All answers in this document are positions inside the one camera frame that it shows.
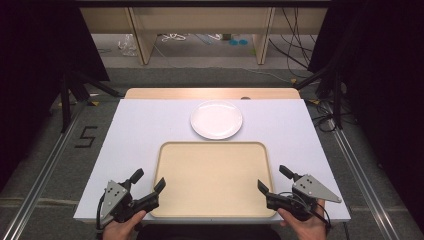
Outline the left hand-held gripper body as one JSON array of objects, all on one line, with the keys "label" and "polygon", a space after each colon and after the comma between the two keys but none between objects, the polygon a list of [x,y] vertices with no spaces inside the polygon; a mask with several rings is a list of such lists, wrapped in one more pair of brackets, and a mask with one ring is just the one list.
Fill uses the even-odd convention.
[{"label": "left hand-held gripper body", "polygon": [[130,193],[132,185],[129,179],[123,183],[108,182],[97,207],[97,230],[103,230],[111,221],[123,223],[141,210],[150,212],[159,207],[159,194],[154,192],[154,188],[150,194],[134,199]]}]

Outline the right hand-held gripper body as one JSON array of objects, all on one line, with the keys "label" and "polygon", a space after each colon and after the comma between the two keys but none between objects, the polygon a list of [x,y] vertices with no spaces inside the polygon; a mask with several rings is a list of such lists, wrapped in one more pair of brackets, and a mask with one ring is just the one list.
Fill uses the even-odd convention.
[{"label": "right hand-held gripper body", "polygon": [[297,220],[306,221],[316,215],[319,199],[335,203],[342,202],[339,196],[312,175],[284,173],[284,176],[293,181],[292,191],[276,194],[265,187],[265,200],[268,209],[275,211],[284,209]]}]

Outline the person's left hand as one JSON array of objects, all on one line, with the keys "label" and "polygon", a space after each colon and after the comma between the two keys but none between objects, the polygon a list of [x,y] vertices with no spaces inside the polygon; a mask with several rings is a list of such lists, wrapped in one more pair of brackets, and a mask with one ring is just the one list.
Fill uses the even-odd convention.
[{"label": "person's left hand", "polygon": [[110,222],[103,230],[103,240],[130,240],[135,226],[139,224],[145,216],[146,212],[141,210],[126,222]]}]

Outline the person's right hand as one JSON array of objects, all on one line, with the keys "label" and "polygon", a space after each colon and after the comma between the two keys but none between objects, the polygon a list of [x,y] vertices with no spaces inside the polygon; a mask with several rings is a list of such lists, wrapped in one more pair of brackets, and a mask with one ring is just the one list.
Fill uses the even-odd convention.
[{"label": "person's right hand", "polygon": [[285,209],[278,209],[278,214],[283,221],[281,226],[290,226],[296,233],[298,240],[327,240],[326,224],[322,221],[324,217],[325,201],[318,200],[319,207],[316,209],[316,215],[307,221],[299,221],[290,212]]}]

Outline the white table cover sheet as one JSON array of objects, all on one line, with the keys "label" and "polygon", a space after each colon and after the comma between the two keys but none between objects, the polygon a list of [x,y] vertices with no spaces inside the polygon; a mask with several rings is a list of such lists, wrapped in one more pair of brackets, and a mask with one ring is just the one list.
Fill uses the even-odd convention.
[{"label": "white table cover sheet", "polygon": [[[118,104],[111,126],[83,192],[75,219],[92,222],[98,201],[108,181],[121,182],[142,168],[144,176],[132,187],[135,198],[152,192],[157,183],[159,152],[168,142],[260,142],[267,150],[275,193],[288,192],[292,183],[279,166],[299,174],[310,174],[333,192],[339,190],[324,154],[306,105],[301,99],[237,100],[243,125],[227,140],[207,140],[191,127],[190,115],[197,100],[123,100]],[[150,223],[273,223],[269,218],[156,218]]]}]

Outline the beige rectangular tray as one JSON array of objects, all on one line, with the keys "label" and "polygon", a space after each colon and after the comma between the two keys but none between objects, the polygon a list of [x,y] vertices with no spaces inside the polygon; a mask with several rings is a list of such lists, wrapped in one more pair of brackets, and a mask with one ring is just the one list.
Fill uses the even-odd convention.
[{"label": "beige rectangular tray", "polygon": [[156,218],[269,218],[258,190],[273,186],[266,147],[260,142],[168,142],[162,145],[156,178]]}]

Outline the white round plate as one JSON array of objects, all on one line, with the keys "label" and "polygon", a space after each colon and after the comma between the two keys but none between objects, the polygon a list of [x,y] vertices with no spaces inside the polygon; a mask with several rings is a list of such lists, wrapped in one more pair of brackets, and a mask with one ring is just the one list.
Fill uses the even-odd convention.
[{"label": "white round plate", "polygon": [[241,111],[232,103],[210,100],[199,104],[190,115],[192,129],[211,140],[234,136],[243,125]]}]

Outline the black tripod stand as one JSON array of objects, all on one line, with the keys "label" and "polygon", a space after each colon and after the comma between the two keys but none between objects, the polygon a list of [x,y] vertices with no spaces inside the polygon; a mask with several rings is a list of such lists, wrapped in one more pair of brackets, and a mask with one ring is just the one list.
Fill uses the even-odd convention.
[{"label": "black tripod stand", "polygon": [[60,90],[62,103],[62,133],[64,133],[71,124],[69,95],[72,94],[78,102],[87,102],[90,98],[90,94],[85,87],[86,83],[113,97],[123,97],[122,93],[80,71],[68,71],[64,73],[61,80]]},{"label": "black tripod stand", "polygon": [[315,90],[315,95],[319,99],[328,98],[332,96],[333,99],[333,121],[335,126],[339,129],[342,129],[341,123],[341,75],[340,68],[337,63],[328,63],[318,72],[314,73],[312,76],[306,78],[301,83],[296,83],[294,88],[296,90],[301,90],[304,87],[312,84],[313,82],[319,80],[320,83]]}]

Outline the light wooden table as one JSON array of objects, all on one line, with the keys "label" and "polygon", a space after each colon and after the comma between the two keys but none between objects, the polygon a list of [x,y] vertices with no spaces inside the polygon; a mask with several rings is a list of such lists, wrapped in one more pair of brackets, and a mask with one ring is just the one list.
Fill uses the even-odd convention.
[{"label": "light wooden table", "polygon": [[294,88],[130,88],[125,99],[300,99]]}]

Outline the clear plastic bag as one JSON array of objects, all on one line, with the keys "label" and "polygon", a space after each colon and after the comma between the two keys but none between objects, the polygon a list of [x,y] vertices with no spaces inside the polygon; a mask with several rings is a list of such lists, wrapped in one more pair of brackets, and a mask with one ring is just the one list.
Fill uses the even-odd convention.
[{"label": "clear plastic bag", "polygon": [[125,34],[123,38],[118,41],[118,49],[124,56],[135,57],[138,55],[132,34]]}]

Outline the black curtain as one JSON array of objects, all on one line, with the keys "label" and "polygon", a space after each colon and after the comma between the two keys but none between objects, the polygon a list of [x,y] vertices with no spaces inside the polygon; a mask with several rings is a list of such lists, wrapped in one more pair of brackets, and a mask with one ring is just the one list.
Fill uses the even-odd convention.
[{"label": "black curtain", "polygon": [[0,191],[33,144],[67,70],[109,79],[80,9],[0,0]]},{"label": "black curtain", "polygon": [[341,72],[354,115],[424,234],[424,0],[331,0],[309,70],[361,24]]}]

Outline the aluminium floor rail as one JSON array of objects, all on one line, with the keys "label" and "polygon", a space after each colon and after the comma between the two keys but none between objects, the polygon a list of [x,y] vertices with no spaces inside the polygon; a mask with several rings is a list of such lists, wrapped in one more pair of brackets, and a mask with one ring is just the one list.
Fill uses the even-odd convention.
[{"label": "aluminium floor rail", "polygon": [[61,159],[66,145],[79,121],[82,108],[77,108],[71,115],[69,125],[60,133],[58,140],[50,152],[47,160],[43,164],[28,194],[22,200],[15,200],[13,206],[18,208],[15,216],[6,228],[5,234],[0,240],[19,240],[27,222],[29,221],[37,202],[44,191],[57,163]]},{"label": "aluminium floor rail", "polygon": [[385,240],[400,240],[393,222],[385,210],[382,202],[378,198],[370,180],[366,176],[351,144],[349,143],[344,131],[340,129],[333,120],[330,121],[333,128],[333,134],[344,155],[347,165],[357,182],[357,185],[364,197],[365,202]]}]

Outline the light wooden desk frame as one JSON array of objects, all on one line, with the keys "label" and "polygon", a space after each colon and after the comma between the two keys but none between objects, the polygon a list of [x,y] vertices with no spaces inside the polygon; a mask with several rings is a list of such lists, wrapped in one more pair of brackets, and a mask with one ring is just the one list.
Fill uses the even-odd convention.
[{"label": "light wooden desk frame", "polygon": [[301,7],[113,7],[83,8],[92,34],[132,34],[140,63],[149,63],[159,34],[251,34],[257,63],[265,63],[268,38],[289,34],[317,35],[325,8]]}]

